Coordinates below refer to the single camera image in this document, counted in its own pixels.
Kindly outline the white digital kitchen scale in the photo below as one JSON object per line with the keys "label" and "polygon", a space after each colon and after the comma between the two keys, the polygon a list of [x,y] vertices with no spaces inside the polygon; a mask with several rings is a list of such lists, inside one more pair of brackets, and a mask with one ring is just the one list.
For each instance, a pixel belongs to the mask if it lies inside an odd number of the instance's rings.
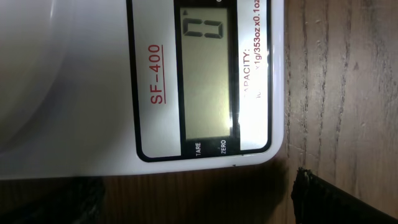
{"label": "white digital kitchen scale", "polygon": [[282,1],[2,1],[1,178],[260,164],[284,137]]}

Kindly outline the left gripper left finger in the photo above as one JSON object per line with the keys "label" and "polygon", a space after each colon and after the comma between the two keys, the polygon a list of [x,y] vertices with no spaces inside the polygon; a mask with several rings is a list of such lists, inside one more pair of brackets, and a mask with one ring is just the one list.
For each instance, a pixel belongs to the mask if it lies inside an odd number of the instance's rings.
{"label": "left gripper left finger", "polygon": [[96,223],[105,191],[102,178],[77,177],[45,197],[1,215],[1,223]]}

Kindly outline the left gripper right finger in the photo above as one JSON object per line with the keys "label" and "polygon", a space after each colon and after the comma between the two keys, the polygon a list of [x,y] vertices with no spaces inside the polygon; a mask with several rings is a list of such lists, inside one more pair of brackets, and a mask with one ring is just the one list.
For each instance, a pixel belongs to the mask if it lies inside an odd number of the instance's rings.
{"label": "left gripper right finger", "polygon": [[397,224],[397,219],[362,202],[310,170],[298,168],[291,198],[299,224]]}

